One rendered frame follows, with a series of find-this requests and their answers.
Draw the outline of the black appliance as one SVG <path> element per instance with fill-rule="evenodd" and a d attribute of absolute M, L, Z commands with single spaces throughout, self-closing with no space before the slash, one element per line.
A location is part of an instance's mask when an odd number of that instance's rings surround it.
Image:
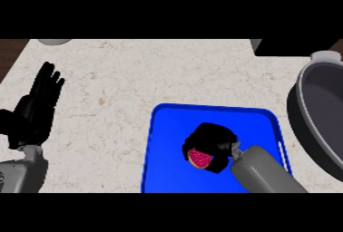
<path fill-rule="evenodd" d="M 318 51 L 327 51 L 337 42 L 337 38 L 250 39 L 254 55 L 277 57 L 308 57 Z"/>

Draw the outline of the blue tray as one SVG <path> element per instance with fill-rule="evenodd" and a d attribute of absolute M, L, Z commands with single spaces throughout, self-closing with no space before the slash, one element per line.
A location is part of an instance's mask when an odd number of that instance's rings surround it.
<path fill-rule="evenodd" d="M 291 166 L 280 121 L 259 108 L 161 103 L 150 119 L 150 136 L 142 171 L 144 193 L 244 193 L 229 169 L 213 173 L 184 158 L 182 145 L 204 122 L 222 125 L 237 135 L 244 150 L 262 146 L 284 168 Z"/>

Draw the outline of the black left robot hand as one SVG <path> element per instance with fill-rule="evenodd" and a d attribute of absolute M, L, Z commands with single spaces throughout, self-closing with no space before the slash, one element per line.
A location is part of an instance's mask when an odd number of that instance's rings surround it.
<path fill-rule="evenodd" d="M 21 97 L 15 110 L 0 109 L 0 134 L 8 135 L 12 150 L 25 145 L 42 145 L 48 140 L 64 84 L 55 65 L 45 62 L 31 91 Z"/>

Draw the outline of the dark grey pot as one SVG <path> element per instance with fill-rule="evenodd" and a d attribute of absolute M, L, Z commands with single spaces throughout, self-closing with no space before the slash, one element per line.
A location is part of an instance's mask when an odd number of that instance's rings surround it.
<path fill-rule="evenodd" d="M 288 120 L 321 169 L 343 182 L 343 62 L 334 51 L 311 55 L 287 98 Z"/>

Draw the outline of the grey round object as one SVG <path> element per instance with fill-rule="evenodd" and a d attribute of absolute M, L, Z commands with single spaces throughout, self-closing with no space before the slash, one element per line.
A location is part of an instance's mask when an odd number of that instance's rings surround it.
<path fill-rule="evenodd" d="M 45 45 L 61 45 L 71 41 L 71 39 L 37 39 Z"/>

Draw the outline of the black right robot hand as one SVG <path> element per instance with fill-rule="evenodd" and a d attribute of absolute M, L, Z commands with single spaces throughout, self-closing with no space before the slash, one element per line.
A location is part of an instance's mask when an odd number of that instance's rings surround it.
<path fill-rule="evenodd" d="M 226 127 L 210 122 L 203 122 L 191 136 L 185 139 L 182 145 L 184 158 L 189 161 L 188 151 L 191 149 L 200 150 L 213 157 L 210 165 L 204 170 L 219 174 L 228 167 L 237 144 L 237 135 Z"/>

